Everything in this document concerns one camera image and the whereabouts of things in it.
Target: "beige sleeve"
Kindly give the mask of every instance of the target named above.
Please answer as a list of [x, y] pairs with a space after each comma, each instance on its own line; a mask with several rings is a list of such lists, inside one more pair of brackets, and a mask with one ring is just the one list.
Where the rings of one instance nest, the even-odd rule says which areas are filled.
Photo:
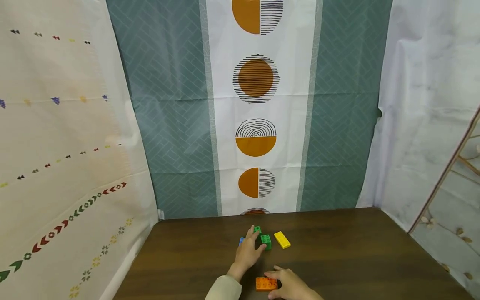
[[205, 300], [238, 300], [240, 294], [240, 283], [230, 276], [223, 275], [213, 283]]

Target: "orange semicircle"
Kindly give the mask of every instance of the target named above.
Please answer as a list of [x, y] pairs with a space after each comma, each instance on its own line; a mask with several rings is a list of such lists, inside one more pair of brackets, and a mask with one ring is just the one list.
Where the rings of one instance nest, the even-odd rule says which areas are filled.
[[258, 198], [258, 168], [251, 168], [240, 175], [239, 189], [245, 195]]
[[257, 157], [272, 150], [276, 136], [237, 137], [235, 140], [240, 151], [248, 156]]
[[243, 30], [260, 34], [260, 0], [232, 0], [232, 11]]

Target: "right hand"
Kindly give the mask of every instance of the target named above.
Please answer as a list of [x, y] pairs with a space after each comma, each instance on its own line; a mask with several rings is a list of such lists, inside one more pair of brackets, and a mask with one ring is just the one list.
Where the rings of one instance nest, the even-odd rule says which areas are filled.
[[282, 287], [268, 294], [269, 299], [283, 298], [285, 300], [323, 300], [314, 290], [309, 288], [292, 270], [274, 266], [275, 271], [265, 272], [265, 276], [278, 279]]

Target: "beige fabric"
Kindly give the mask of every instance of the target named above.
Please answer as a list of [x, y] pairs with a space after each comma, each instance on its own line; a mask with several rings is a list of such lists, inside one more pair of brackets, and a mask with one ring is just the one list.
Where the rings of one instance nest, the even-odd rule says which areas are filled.
[[99, 299], [157, 221], [105, 1], [4, 0], [0, 25], [0, 299]]
[[213, 283], [205, 300], [238, 300], [240, 294], [240, 283], [230, 276], [223, 275]]

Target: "orange lego brick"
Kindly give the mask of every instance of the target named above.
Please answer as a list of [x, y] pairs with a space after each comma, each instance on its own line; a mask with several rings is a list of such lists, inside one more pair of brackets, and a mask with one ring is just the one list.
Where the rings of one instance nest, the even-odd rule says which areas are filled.
[[256, 288], [260, 291], [271, 291], [278, 288], [278, 283], [276, 279], [271, 279], [268, 277], [257, 277], [255, 281]]

